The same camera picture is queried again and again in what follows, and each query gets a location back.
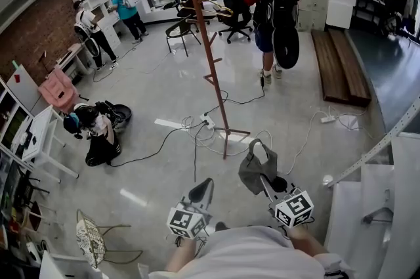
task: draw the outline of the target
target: gray fabric bag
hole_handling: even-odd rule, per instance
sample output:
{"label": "gray fabric bag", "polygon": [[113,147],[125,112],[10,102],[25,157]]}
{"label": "gray fabric bag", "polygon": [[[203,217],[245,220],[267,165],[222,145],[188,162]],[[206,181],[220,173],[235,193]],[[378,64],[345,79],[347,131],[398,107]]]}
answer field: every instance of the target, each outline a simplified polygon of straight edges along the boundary
{"label": "gray fabric bag", "polygon": [[[260,142],[264,148],[268,160],[261,164],[260,159],[254,155],[254,145]],[[249,144],[249,153],[241,162],[239,167],[239,178],[246,187],[255,195],[264,190],[264,186],[260,180],[263,174],[272,182],[277,176],[277,153],[269,149],[260,139],[254,139]]]}

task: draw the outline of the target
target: wooden pole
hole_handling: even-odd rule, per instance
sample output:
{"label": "wooden pole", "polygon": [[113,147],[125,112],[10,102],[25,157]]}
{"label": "wooden pole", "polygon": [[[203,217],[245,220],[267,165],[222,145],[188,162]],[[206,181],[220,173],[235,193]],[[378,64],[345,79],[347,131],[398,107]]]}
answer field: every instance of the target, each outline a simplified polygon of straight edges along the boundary
{"label": "wooden pole", "polygon": [[217,79],[217,73],[216,73],[216,67],[215,67],[215,62],[219,62],[220,59],[218,58],[216,61],[214,61],[213,54],[211,52],[211,43],[213,42],[215,36],[213,35],[211,41],[209,40],[209,37],[207,36],[207,29],[205,27],[205,21],[204,21],[203,12],[201,10],[200,0],[192,0],[192,2],[194,4],[194,9],[196,10],[197,21],[198,21],[199,28],[201,31],[201,37],[203,39],[205,54],[207,55],[207,61],[209,62],[209,67],[210,67],[210,72],[211,72],[210,75],[206,75],[204,78],[208,82],[214,85],[215,90],[216,90],[217,101],[219,102],[220,112],[222,114],[224,128],[216,127],[215,129],[223,130],[226,133],[225,142],[224,142],[224,151],[223,151],[223,159],[226,159],[228,136],[231,134],[231,132],[243,133],[246,135],[249,135],[250,133],[247,131],[240,131],[240,130],[229,128],[228,119],[226,117],[226,112],[224,110],[221,88],[219,86],[219,80]]}

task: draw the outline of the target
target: teal shirt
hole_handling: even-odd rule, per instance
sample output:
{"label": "teal shirt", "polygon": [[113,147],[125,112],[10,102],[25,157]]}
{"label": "teal shirt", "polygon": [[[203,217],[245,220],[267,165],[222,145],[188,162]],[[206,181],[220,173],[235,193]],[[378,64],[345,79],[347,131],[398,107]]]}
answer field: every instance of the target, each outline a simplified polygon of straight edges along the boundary
{"label": "teal shirt", "polygon": [[137,13],[137,8],[127,8],[123,5],[123,0],[112,0],[113,5],[118,5],[117,12],[121,20],[128,19]]}

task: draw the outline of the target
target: blue shorts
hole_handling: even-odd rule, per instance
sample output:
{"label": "blue shorts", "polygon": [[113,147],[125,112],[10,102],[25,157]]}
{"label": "blue shorts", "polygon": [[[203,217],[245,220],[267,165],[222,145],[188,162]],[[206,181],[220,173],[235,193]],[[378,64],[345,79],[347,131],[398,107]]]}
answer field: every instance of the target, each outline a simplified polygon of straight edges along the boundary
{"label": "blue shorts", "polygon": [[272,30],[255,28],[255,43],[263,53],[273,51]]}

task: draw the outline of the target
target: pink chair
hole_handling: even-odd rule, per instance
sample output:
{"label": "pink chair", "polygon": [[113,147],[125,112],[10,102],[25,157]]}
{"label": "pink chair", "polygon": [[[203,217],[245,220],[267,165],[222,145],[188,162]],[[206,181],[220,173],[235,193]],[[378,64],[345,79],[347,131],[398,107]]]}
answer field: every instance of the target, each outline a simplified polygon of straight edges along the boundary
{"label": "pink chair", "polygon": [[48,78],[38,87],[45,100],[65,114],[73,111],[79,93],[70,78],[57,65]]}

